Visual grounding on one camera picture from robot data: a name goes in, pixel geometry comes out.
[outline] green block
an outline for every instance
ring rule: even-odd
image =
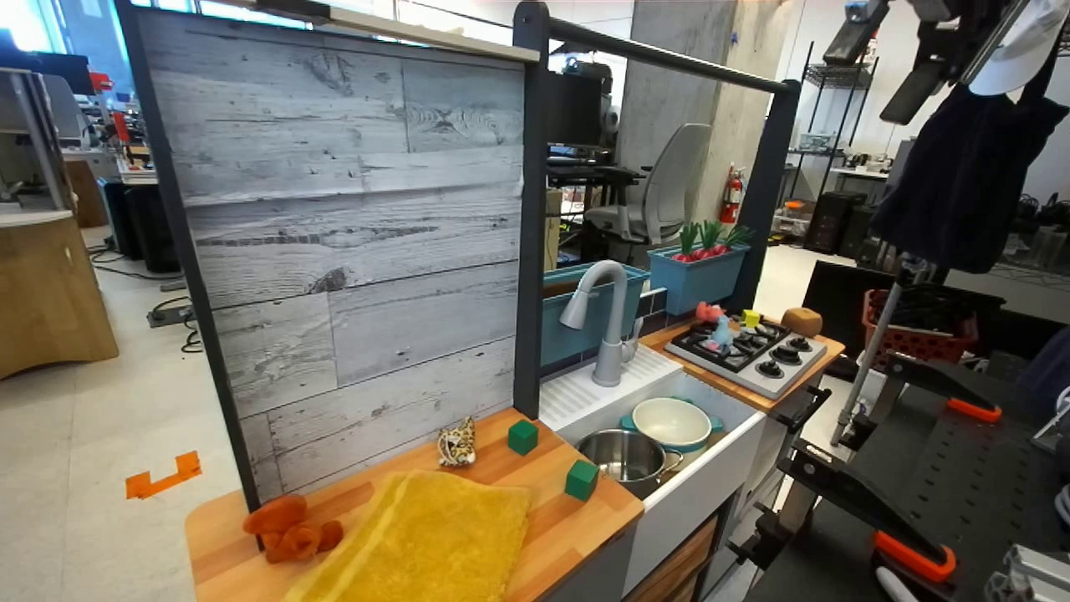
[[[531,423],[516,423],[509,427],[509,448],[529,454],[539,446],[539,427]]]
[[[593,462],[574,462],[567,475],[567,494],[588,501],[600,484],[600,468]]]

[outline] gray wood plank wall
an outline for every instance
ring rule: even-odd
[[[513,406],[521,66],[139,11],[257,497]]]

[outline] yellow cloth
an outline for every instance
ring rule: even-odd
[[[367,515],[288,602],[505,600],[531,491],[444,470],[390,475]]]

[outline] orange handle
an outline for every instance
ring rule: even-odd
[[[948,586],[959,567],[959,557],[954,549],[944,546],[944,562],[934,562],[934,557],[919,555],[918,549],[911,549],[905,541],[893,540],[891,532],[872,535],[872,551],[898,562],[900,567],[934,583],[934,586]]]
[[[966,397],[949,397],[944,408],[954,410],[954,415],[962,415],[966,423],[981,423],[981,425],[999,425],[1003,423],[1003,408],[999,406],[981,408],[981,406],[970,406]]]

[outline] green object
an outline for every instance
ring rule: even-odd
[[[750,240],[752,240],[752,232],[747,224],[737,224],[730,234],[730,243],[750,243]]]
[[[567,494],[588,501],[600,484],[600,468],[593,462],[574,462],[567,475]]]
[[[679,232],[679,254],[692,254],[696,251],[696,237],[700,237],[700,224],[687,224]]]
[[[721,224],[706,221],[706,224],[704,224],[704,251],[706,251],[706,248],[716,248],[720,240],[721,240]]]
[[[529,454],[539,446],[539,427],[531,423],[516,423],[509,427],[509,448]]]

